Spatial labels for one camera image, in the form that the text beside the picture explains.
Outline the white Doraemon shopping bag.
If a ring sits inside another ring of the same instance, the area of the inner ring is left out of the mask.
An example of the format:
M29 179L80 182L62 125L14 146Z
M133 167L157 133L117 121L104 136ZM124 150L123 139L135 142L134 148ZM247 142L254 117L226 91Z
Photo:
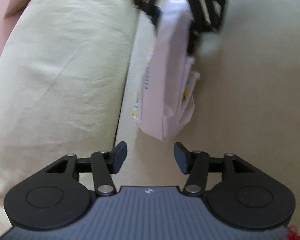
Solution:
M193 91L200 74L187 52L193 16L188 0L167 0L148 57L132 117L143 133L173 139L194 112Z

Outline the red tag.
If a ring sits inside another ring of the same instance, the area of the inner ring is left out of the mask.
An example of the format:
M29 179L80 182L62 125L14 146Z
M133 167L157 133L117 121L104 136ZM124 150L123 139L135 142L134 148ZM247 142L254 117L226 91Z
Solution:
M300 234L298 233L298 228L294 225L288 227L287 233L288 240L300 240Z

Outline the pale green sofa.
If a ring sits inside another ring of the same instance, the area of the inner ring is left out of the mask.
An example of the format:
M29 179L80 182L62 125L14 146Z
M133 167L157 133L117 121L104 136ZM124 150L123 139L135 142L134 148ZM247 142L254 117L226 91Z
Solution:
M0 235L7 191L68 153L128 145L119 185L182 185L172 143L132 120L153 27L131 0L31 0L0 57ZM201 75L177 140L233 152L287 185L300 231L300 0L228 0L202 36Z

